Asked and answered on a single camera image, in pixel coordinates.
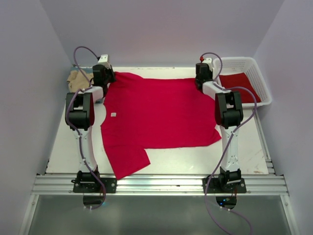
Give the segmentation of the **bright red t shirt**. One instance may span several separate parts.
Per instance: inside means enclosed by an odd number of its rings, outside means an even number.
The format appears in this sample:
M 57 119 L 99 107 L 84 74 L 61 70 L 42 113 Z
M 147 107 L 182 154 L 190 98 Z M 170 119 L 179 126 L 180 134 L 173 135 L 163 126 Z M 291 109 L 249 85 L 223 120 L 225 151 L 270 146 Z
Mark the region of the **bright red t shirt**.
M 215 102 L 193 78 L 143 78 L 117 72 L 104 99 L 101 136 L 117 179 L 150 164 L 147 149 L 209 146 L 221 139 Z

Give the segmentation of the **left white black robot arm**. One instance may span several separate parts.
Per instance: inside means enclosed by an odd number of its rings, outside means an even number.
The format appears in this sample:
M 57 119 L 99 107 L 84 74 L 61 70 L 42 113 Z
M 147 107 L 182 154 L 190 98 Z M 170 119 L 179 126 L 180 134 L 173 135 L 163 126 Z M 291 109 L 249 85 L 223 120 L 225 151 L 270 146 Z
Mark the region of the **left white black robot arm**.
M 73 191 L 75 193 L 105 193 L 96 162 L 92 127 L 95 121 L 94 105 L 103 101 L 108 92 L 108 84 L 116 78 L 111 64 L 96 64 L 92 67 L 93 79 L 89 87 L 78 88 L 66 96 L 65 121 L 74 133 L 79 154 L 79 170 Z

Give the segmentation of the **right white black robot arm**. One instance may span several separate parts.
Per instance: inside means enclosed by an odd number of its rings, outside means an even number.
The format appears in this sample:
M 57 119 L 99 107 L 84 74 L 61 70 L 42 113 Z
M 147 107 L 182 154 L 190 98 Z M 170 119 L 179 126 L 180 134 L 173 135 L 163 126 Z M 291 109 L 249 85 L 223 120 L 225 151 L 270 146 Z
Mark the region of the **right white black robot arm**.
M 240 93 L 218 86 L 213 72 L 204 62 L 196 64 L 196 87 L 215 101 L 215 121 L 222 135 L 223 153 L 216 167 L 220 171 L 203 178 L 205 193 L 246 193 L 238 157 L 238 129 L 243 121 Z

